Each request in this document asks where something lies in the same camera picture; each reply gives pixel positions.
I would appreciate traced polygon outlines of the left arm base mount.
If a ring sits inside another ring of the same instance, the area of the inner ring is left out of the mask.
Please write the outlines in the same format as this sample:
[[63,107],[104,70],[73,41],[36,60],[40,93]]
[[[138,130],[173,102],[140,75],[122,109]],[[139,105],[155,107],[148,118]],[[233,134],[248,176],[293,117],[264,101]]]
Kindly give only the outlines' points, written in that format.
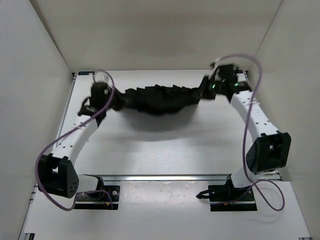
[[119,208],[121,182],[104,181],[99,187],[108,192],[90,193],[76,197],[75,210],[110,210],[115,211]]

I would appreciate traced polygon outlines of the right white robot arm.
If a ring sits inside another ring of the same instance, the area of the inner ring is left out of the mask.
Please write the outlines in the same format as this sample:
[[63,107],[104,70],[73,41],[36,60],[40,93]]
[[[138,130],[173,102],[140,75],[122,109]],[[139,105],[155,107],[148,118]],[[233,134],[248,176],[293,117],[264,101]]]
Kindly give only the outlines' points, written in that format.
[[204,89],[203,99],[226,96],[244,121],[244,132],[252,139],[249,150],[242,150],[242,168],[228,177],[228,185],[224,187],[226,198],[236,200],[242,195],[242,189],[258,178],[286,166],[292,139],[289,133],[280,132],[267,118],[246,81],[238,81],[237,76],[231,81],[219,81],[205,75],[201,87]]

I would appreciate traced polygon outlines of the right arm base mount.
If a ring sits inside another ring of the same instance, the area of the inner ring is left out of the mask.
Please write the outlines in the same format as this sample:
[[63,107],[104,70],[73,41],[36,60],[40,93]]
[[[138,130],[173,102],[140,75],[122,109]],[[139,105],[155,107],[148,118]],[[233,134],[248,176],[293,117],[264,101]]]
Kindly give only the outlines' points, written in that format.
[[209,185],[196,195],[198,199],[209,199],[211,212],[255,212],[258,210],[255,196],[249,187],[232,188],[224,185]]

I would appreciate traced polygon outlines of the black pleated skirt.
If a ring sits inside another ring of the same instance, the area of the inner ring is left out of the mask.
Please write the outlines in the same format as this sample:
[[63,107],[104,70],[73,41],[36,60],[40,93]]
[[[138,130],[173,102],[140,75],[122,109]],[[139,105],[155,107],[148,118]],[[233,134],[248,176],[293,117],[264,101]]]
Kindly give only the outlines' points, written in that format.
[[124,93],[115,91],[111,108],[114,111],[132,109],[153,116],[175,114],[185,107],[197,105],[203,88],[154,85],[129,88]]

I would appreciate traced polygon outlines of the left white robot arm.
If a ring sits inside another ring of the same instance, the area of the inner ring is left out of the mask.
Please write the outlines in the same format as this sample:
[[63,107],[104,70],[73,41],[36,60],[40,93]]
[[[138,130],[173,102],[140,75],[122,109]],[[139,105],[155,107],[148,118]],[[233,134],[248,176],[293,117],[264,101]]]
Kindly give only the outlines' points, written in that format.
[[79,175],[75,163],[90,136],[107,116],[108,110],[119,111],[126,106],[123,94],[90,96],[83,100],[74,127],[57,141],[50,153],[43,153],[36,161],[35,176],[38,189],[50,199],[67,199],[79,194],[98,200],[105,195],[103,180],[99,176]]

